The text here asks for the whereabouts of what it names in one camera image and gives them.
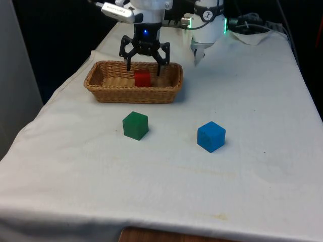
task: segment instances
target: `basket rim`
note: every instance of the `basket rim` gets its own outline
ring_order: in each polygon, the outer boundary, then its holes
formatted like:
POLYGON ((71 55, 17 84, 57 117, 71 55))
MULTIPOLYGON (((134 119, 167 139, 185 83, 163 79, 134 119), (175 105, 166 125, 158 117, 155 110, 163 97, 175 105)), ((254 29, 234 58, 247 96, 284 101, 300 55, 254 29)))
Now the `basket rim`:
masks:
MULTIPOLYGON (((120 61, 120 60, 100 60, 98 62, 96 62, 91 70, 89 71, 89 73, 87 74, 85 80, 84 80, 84 87, 88 90, 97 90, 97 89, 100 89, 100 90, 103 90, 103 89, 106 89, 106 90, 117 90, 117 89, 123 89, 123 90, 131 90, 131 91, 142 91, 142 90, 150 90, 151 91, 176 91, 178 89, 181 89, 181 86, 182 86, 182 83, 183 83, 183 67, 178 64, 178 63, 169 63, 169 65, 175 65, 177 67, 179 67, 179 71, 180 71, 180 79, 179 79, 179 82, 178 82, 178 85, 174 86, 174 87, 122 87, 122 86, 100 86, 100 85, 90 85, 88 84, 89 81, 90 81, 90 77, 92 76, 94 70, 96 69, 97 66, 99 66, 100 64, 102 63, 124 63, 123 61, 120 61)), ((133 62, 134 64, 146 64, 146 65, 156 65, 156 63, 154 62, 133 62)))

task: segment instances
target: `white wall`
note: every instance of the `white wall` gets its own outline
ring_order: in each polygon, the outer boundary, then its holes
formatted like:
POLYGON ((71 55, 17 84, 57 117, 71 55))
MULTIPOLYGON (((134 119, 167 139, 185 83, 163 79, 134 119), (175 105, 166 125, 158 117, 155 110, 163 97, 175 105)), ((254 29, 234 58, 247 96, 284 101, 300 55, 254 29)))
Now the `white wall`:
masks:
POLYGON ((10 0, 0 0, 0 160, 42 102, 10 0))

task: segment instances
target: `green led light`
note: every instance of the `green led light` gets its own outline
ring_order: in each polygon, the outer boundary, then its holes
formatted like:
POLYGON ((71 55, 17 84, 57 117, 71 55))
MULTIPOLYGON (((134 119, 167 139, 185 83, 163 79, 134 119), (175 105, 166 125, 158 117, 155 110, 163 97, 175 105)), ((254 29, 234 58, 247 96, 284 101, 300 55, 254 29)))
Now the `green led light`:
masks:
POLYGON ((224 20, 224 34, 227 32, 227 19, 224 20))

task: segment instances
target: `cube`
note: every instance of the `cube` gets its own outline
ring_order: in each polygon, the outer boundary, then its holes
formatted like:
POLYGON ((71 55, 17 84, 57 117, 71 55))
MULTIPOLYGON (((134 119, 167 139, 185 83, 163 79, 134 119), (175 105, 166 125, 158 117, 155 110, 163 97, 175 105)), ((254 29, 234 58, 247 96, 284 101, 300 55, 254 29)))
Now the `cube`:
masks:
POLYGON ((135 86, 136 87, 150 87, 151 77, 149 70, 136 70, 135 71, 135 86))
POLYGON ((141 140, 149 130, 148 117, 137 112, 129 114, 122 124, 124 135, 135 140, 141 140))
POLYGON ((209 122, 197 130, 197 144, 212 153, 224 145, 226 130, 214 122, 209 122))

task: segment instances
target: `dark background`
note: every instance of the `dark background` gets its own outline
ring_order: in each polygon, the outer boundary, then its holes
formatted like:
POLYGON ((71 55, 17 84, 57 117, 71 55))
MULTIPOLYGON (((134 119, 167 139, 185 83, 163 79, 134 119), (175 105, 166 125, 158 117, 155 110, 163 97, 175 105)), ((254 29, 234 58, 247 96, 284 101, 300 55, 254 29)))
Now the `dark background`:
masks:
MULTIPOLYGON (((13 2, 41 97, 46 103, 56 88, 84 63, 116 22, 87 0, 13 2)), ((294 36, 302 75, 323 117, 319 87, 323 81, 323 36, 319 48, 315 48, 323 1, 281 0, 281 3, 294 36)), ((237 4, 243 14, 256 12, 263 20, 283 22, 275 0, 237 0, 237 4)), ((169 15, 181 17, 192 12, 193 5, 181 0, 174 10, 176 14, 169 15)), ((227 18, 239 15, 233 0, 225 0, 225 15, 227 18)))

